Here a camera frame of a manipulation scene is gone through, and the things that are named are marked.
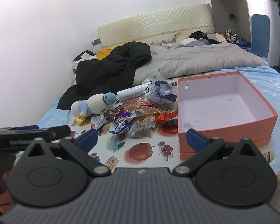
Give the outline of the blue noodle snack packet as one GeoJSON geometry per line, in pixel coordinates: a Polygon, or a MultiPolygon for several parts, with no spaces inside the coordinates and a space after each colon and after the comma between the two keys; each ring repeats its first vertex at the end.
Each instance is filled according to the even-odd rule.
{"type": "Polygon", "coordinates": [[[119,135],[129,131],[132,127],[132,117],[130,112],[122,113],[115,119],[117,126],[114,130],[109,130],[109,133],[119,135]]]}

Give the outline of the red foil tea packet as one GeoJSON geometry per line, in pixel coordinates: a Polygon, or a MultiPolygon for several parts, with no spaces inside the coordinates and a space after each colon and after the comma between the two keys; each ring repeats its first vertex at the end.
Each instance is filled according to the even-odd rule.
{"type": "Polygon", "coordinates": [[[157,124],[163,124],[164,122],[169,121],[177,116],[178,116],[177,110],[169,113],[168,112],[160,113],[155,116],[154,122],[157,124]]]}

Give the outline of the large clear spicy snack packet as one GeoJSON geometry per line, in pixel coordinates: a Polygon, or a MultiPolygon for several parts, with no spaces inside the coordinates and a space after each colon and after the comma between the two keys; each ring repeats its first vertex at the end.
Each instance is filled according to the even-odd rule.
{"type": "Polygon", "coordinates": [[[164,113],[165,109],[151,101],[146,101],[143,97],[133,100],[124,101],[122,103],[124,112],[129,113],[130,118],[138,118],[145,115],[164,113]]]}

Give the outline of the fruit print tablecloth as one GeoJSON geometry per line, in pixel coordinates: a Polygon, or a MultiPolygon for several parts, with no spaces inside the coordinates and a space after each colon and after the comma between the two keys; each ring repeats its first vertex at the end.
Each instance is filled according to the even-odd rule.
{"type": "MultiPolygon", "coordinates": [[[[168,113],[178,110],[178,104],[167,108],[168,113]]],[[[88,153],[109,168],[168,167],[174,168],[180,159],[178,116],[156,124],[150,137],[130,138],[128,133],[113,135],[109,130],[114,123],[104,125],[98,132],[97,144],[88,153]]]]}

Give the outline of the pink cardboard box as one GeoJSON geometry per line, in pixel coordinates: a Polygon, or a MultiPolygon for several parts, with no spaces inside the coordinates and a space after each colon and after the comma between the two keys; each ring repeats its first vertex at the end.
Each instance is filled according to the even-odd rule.
{"type": "Polygon", "coordinates": [[[196,153],[186,140],[190,128],[227,142],[249,137],[258,147],[271,140],[278,113],[242,73],[204,74],[179,78],[177,83],[181,160],[196,153]]]}

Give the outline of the blue white plush bird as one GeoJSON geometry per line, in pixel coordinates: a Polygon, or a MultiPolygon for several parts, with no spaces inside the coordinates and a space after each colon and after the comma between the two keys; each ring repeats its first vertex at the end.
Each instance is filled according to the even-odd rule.
{"type": "Polygon", "coordinates": [[[83,123],[92,115],[102,115],[112,109],[117,97],[114,93],[96,94],[87,100],[76,101],[71,105],[71,112],[77,124],[83,123]]]}

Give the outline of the clear blue plastic bag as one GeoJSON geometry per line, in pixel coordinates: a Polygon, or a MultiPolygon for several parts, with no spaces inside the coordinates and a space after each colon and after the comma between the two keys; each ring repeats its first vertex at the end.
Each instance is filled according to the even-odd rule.
{"type": "Polygon", "coordinates": [[[158,70],[153,70],[142,84],[145,85],[144,99],[146,101],[153,102],[157,105],[166,105],[176,102],[178,97],[177,86],[169,84],[158,70]]]}

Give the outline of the black jacket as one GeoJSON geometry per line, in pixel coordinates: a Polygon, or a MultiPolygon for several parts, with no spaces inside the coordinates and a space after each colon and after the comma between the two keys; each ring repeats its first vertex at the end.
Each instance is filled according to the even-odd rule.
{"type": "Polygon", "coordinates": [[[117,93],[132,87],[136,70],[151,59],[150,46],[133,41],[114,48],[101,60],[78,63],[76,84],[61,96],[57,108],[70,110],[76,101],[87,100],[100,93],[117,93]]]}

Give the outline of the white cylindrical tube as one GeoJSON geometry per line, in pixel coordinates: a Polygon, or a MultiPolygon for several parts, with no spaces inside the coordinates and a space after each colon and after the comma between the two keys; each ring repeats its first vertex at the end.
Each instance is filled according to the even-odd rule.
{"type": "Polygon", "coordinates": [[[123,102],[126,100],[130,100],[133,98],[140,97],[144,95],[145,93],[149,92],[149,85],[151,83],[145,83],[145,84],[140,84],[138,86],[134,86],[132,88],[127,88],[125,90],[118,91],[118,99],[123,102]]]}

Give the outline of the grey duvet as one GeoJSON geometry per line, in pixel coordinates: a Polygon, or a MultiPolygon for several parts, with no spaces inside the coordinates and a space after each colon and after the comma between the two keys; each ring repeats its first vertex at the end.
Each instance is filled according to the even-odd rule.
{"type": "Polygon", "coordinates": [[[234,67],[268,65],[257,55],[229,43],[176,48],[152,53],[151,61],[136,70],[133,85],[141,84],[154,70],[170,79],[234,67]]]}

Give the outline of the light blue star bedsheet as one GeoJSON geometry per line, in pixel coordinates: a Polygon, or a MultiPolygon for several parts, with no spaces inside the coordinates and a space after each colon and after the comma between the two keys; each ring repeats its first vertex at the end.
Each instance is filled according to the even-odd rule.
{"type": "MultiPolygon", "coordinates": [[[[271,106],[278,113],[278,118],[272,132],[271,140],[265,146],[260,147],[261,152],[268,160],[271,168],[274,172],[280,172],[280,74],[267,66],[259,67],[244,67],[220,70],[213,73],[233,72],[238,71],[242,73],[268,100],[271,106]]],[[[59,125],[68,125],[71,127],[72,136],[80,136],[86,131],[95,126],[99,126],[99,130],[106,124],[99,124],[97,120],[87,121],[82,125],[75,125],[72,113],[66,110],[59,110],[56,106],[52,106],[51,109],[43,116],[39,122],[39,127],[52,127],[59,125]]]]}

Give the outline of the yellow garment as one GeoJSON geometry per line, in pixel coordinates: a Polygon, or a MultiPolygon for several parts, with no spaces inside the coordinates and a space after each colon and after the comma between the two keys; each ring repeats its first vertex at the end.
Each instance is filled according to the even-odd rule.
{"type": "Polygon", "coordinates": [[[101,49],[98,50],[97,59],[102,60],[103,58],[107,57],[113,49],[101,49]]]}

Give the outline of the cream quilted headboard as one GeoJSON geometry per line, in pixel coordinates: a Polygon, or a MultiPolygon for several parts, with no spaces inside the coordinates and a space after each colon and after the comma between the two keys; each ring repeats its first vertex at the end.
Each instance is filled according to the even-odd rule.
{"type": "Polygon", "coordinates": [[[210,4],[180,6],[143,13],[97,28],[103,48],[114,48],[130,41],[160,45],[175,41],[180,32],[215,32],[210,4]]]}

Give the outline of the blue chair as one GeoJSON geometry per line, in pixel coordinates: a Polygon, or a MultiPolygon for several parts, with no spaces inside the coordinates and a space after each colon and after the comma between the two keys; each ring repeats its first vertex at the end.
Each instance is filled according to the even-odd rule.
{"type": "Polygon", "coordinates": [[[251,18],[250,53],[268,62],[270,48],[271,21],[267,15],[254,14],[251,18]]]}

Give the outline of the grey wall cabinet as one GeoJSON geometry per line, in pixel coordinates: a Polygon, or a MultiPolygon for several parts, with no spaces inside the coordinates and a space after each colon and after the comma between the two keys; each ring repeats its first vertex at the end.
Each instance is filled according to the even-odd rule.
{"type": "Polygon", "coordinates": [[[234,34],[251,41],[250,15],[247,0],[211,0],[215,30],[234,34]]]}

